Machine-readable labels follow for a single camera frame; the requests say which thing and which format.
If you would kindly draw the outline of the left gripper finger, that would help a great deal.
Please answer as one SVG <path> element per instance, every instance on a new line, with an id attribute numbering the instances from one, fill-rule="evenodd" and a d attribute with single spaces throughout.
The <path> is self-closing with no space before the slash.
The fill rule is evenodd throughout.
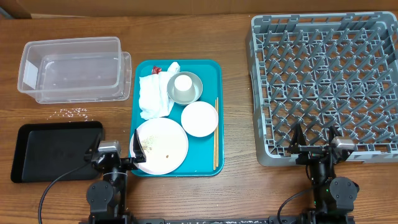
<path id="1" fill-rule="evenodd" d="M 134 135 L 133 135 L 132 150 L 133 150 L 133 153 L 134 153 L 134 157 L 135 157 L 134 160 L 135 160 L 136 163 L 146 162 L 146 155 L 145 155 L 145 152 L 144 152 L 143 147 L 141 145 L 137 129 L 135 129 Z"/>
<path id="2" fill-rule="evenodd" d="M 91 143 L 90 147 L 85 151 L 85 156 L 93 156 L 94 153 L 98 151 L 98 146 L 102 140 L 102 134 L 99 133 L 94 141 Z"/>

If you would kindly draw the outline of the large white dinner plate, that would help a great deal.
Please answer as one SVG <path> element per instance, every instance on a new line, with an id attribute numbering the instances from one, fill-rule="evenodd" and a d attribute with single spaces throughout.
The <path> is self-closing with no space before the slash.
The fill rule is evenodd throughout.
<path id="1" fill-rule="evenodd" d="M 176 121 L 168 118 L 149 119 L 137 128 L 137 133 L 146 155 L 146 161 L 137 166 L 146 174 L 168 174 L 185 160 L 188 138 Z"/>

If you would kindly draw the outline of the white napkin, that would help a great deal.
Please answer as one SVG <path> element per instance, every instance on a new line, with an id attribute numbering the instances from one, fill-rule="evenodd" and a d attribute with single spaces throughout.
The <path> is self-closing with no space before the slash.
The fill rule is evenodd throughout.
<path id="1" fill-rule="evenodd" d="M 178 62 L 172 62 L 171 65 L 167 69 L 168 72 L 172 74 L 176 74 L 180 72 L 180 65 Z"/>
<path id="2" fill-rule="evenodd" d="M 174 101 L 167 93 L 167 84 L 174 76 L 171 72 L 160 72 L 139 78 L 140 116 L 144 120 L 166 117 L 170 114 Z"/>

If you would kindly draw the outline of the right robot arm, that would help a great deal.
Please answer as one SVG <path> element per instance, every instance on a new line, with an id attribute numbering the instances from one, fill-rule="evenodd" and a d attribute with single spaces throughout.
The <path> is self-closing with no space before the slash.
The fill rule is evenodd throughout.
<path id="1" fill-rule="evenodd" d="M 280 213 L 287 202 L 312 192 L 315 207 L 304 210 L 295 218 L 295 223 L 354 223 L 348 214 L 354 210 L 359 185 L 347 177 L 336 176 L 334 169 L 334 165 L 346 161 L 352 154 L 354 142 L 330 126 L 327 145 L 308 146 L 301 125 L 297 123 L 293 130 L 288 152 L 298 155 L 295 162 L 305 166 L 311 187 L 283 202 L 277 212 L 278 222 L 282 223 Z"/>

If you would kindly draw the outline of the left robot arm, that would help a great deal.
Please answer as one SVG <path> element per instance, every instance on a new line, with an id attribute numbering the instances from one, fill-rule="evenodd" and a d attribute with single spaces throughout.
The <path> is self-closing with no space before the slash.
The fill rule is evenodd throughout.
<path id="1" fill-rule="evenodd" d="M 146 155 L 138 133 L 133 134 L 132 140 L 134 157 L 122 158 L 119 142 L 105 141 L 101 134 L 85 152 L 84 160 L 103 175 L 103 179 L 91 184 L 86 192 L 89 224 L 137 223 L 126 210 L 127 173 L 137 170 L 138 164 L 146 161 Z"/>

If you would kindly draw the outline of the red snack wrapper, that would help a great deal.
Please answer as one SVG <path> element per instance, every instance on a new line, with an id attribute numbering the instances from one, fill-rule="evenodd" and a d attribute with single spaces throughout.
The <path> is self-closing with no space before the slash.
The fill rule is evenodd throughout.
<path id="1" fill-rule="evenodd" d="M 159 74 L 162 71 L 160 67 L 154 66 L 152 69 L 152 74 Z"/>

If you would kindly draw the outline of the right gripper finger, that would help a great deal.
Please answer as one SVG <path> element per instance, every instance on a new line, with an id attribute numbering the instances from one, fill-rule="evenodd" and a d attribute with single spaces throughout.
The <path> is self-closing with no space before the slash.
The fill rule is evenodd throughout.
<path id="1" fill-rule="evenodd" d="M 338 141 L 340 140 L 341 133 L 338 131 L 338 129 L 335 126 L 330 126 L 329 127 L 329 145 L 330 146 L 336 146 L 338 144 Z"/>
<path id="2" fill-rule="evenodd" d="M 300 123 L 296 123 L 292 130 L 294 131 L 294 133 L 292 140 L 290 141 L 289 147 L 306 146 L 307 143 Z"/>

